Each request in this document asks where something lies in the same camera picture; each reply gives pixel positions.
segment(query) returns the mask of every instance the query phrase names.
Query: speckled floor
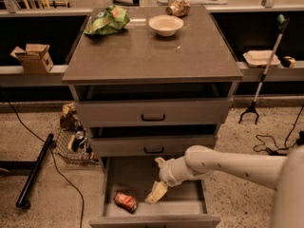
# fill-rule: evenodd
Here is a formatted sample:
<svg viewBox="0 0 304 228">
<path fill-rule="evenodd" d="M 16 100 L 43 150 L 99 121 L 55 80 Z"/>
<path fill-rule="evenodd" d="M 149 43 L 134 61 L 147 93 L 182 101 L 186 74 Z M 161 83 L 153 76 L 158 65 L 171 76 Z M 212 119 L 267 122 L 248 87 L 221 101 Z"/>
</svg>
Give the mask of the speckled floor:
<svg viewBox="0 0 304 228">
<path fill-rule="evenodd" d="M 256 154 L 253 147 L 260 143 L 256 134 L 272 135 L 277 144 L 282 146 L 304 100 L 260 99 L 257 104 L 260 115 L 258 124 L 254 124 L 251 115 L 238 124 L 240 113 L 249 103 L 248 99 L 235 100 L 235 108 L 230 110 L 226 123 L 218 133 L 217 151 Z M 20 119 L 43 139 L 48 133 L 53 133 L 57 138 L 61 106 L 62 103 L 15 104 Z M 42 142 L 29 134 L 7 104 L 0 104 L 0 123 L 2 161 L 35 161 Z M 298 130 L 303 124 L 304 117 L 301 116 L 288 145 L 292 145 L 298 138 Z M 270 140 L 266 140 L 266 143 L 274 147 Z M 57 155 L 55 159 L 60 171 L 83 193 L 83 227 L 89 227 L 89 221 L 100 215 L 99 191 L 103 172 L 100 167 L 66 164 Z M 17 209 L 15 202 L 26 178 L 6 175 L 0 178 L 0 227 L 79 227 L 81 198 L 56 172 L 49 152 L 29 196 L 31 207 L 25 211 Z M 209 213 L 221 217 L 218 228 L 269 227 L 274 191 L 225 173 L 217 173 L 206 179 L 205 186 Z"/>
</svg>

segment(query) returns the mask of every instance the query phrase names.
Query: cardboard box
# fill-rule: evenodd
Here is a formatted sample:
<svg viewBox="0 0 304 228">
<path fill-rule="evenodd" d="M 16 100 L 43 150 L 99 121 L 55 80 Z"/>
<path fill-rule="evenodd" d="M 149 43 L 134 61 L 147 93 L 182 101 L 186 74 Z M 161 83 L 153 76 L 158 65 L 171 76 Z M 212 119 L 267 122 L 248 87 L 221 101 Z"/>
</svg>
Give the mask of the cardboard box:
<svg viewBox="0 0 304 228">
<path fill-rule="evenodd" d="M 27 44 L 26 50 L 16 47 L 11 56 L 17 58 L 27 74 L 46 74 L 53 67 L 49 45 Z"/>
</svg>

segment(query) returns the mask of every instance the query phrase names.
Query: robotic hand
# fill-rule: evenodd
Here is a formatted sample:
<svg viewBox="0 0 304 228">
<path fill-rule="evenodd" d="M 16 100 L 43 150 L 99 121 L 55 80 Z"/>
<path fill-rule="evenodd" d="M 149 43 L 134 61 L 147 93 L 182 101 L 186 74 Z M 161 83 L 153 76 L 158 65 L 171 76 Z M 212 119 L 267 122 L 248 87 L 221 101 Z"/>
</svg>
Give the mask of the robotic hand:
<svg viewBox="0 0 304 228">
<path fill-rule="evenodd" d="M 304 227 L 304 149 L 294 150 L 288 157 L 220 153 L 195 145 L 178 159 L 156 158 L 160 168 L 160 182 L 154 182 L 147 203 L 155 203 L 168 187 L 183 181 L 207 178 L 213 171 L 252 181 L 276 190 L 273 228 Z"/>
</svg>

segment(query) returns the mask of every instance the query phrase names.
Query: power cord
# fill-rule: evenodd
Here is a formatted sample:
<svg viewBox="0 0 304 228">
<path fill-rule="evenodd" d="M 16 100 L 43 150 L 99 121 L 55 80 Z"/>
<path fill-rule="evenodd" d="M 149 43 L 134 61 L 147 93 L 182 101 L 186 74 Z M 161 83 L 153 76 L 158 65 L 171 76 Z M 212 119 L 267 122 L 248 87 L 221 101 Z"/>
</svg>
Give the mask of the power cord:
<svg viewBox="0 0 304 228">
<path fill-rule="evenodd" d="M 11 109 L 13 110 L 13 112 L 15 113 L 15 115 L 17 116 L 17 119 L 19 121 L 19 123 L 27 130 L 29 131 L 33 136 L 35 136 L 37 139 L 39 139 L 40 141 L 42 141 L 43 143 L 45 142 L 42 138 L 40 138 L 37 134 L 35 134 L 29 127 L 27 127 L 23 122 L 22 120 L 20 119 L 19 117 L 19 114 L 18 112 L 16 111 L 15 107 L 10 103 L 9 99 L 8 99 L 8 96 L 5 92 L 5 90 L 0 86 L 3 94 L 4 94 L 4 97 L 6 98 L 6 102 L 9 104 L 9 106 L 11 107 Z M 82 211 L 81 211 L 81 216 L 80 216 L 80 228 L 83 227 L 83 219 L 84 219 L 84 211 L 85 211 L 85 199 L 84 199 L 84 196 L 82 194 L 82 192 L 63 174 L 59 171 L 58 169 L 58 166 L 57 166 L 57 162 L 55 160 L 55 157 L 54 157 L 54 153 L 53 151 L 49 148 L 48 149 L 50 154 L 51 154 L 51 157 L 53 158 L 53 161 L 54 161 L 54 166 L 55 166 L 55 169 L 57 171 L 57 173 L 59 175 L 61 175 L 80 195 L 81 199 L 82 199 Z"/>
<path fill-rule="evenodd" d="M 285 138 L 285 142 L 284 142 L 284 147 L 283 147 L 283 148 L 280 148 L 280 147 L 277 146 L 276 140 L 275 140 L 275 138 L 274 138 L 273 136 L 271 136 L 271 135 L 259 135 L 259 134 L 257 134 L 257 135 L 256 135 L 256 138 L 257 138 L 258 140 L 260 140 L 260 141 L 262 142 L 262 144 L 257 144 L 257 145 L 255 145 L 253 149 L 254 149 L 256 152 L 267 152 L 267 153 L 268 153 L 269 155 L 271 155 L 271 156 L 286 156 L 287 154 L 285 154 L 285 153 L 280 153 L 280 152 L 278 152 L 278 151 L 285 151 L 285 150 L 289 150 L 290 148 L 294 148 L 296 144 L 300 145 L 300 143 L 302 143 L 302 139 L 303 139 L 303 142 L 304 142 L 304 132 L 300 131 L 300 132 L 299 132 L 300 139 L 296 140 L 296 142 L 295 142 L 292 146 L 288 146 L 288 145 L 287 145 L 287 141 L 289 140 L 291 134 L 292 134 L 293 131 L 295 130 L 297 121 L 298 121 L 298 119 L 299 119 L 299 117 L 300 117 L 300 115 L 301 115 L 301 113 L 302 113 L 302 111 L 303 111 L 303 108 L 304 108 L 304 105 L 301 107 L 299 113 L 298 113 L 297 116 L 296 116 L 296 119 L 295 119 L 295 121 L 294 121 L 294 126 L 293 126 L 293 128 L 291 129 L 291 131 L 289 132 L 289 134 L 288 134 L 287 137 Z M 270 139 L 272 139 L 273 142 L 274 142 L 274 145 L 275 145 L 276 150 L 273 150 L 273 149 L 271 149 L 271 148 L 269 148 L 269 147 L 265 147 L 265 148 L 259 149 L 261 146 L 266 146 L 266 142 L 263 141 L 262 138 L 270 138 Z"/>
</svg>

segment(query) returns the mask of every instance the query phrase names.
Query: green chip bag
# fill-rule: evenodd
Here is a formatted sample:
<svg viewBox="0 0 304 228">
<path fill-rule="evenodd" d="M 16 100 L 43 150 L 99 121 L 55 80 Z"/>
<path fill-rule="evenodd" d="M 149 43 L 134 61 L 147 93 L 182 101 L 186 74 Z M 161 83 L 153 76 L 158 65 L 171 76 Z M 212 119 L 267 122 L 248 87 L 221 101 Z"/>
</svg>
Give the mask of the green chip bag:
<svg viewBox="0 0 304 228">
<path fill-rule="evenodd" d="M 117 33 L 129 23 L 130 19 L 126 9 L 110 5 L 108 9 L 103 10 L 93 20 L 89 20 L 84 34 L 107 35 Z"/>
</svg>

